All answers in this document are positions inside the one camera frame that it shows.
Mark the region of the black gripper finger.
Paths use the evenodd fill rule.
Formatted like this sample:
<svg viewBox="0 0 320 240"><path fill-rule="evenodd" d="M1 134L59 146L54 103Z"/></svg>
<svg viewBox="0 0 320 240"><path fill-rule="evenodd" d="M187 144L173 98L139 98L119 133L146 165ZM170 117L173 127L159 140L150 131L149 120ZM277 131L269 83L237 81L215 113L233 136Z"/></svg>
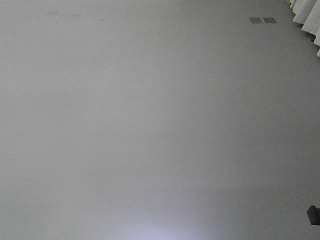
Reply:
<svg viewBox="0 0 320 240"><path fill-rule="evenodd" d="M307 216L311 225L320 225L320 209L311 205L307 210Z"/></svg>

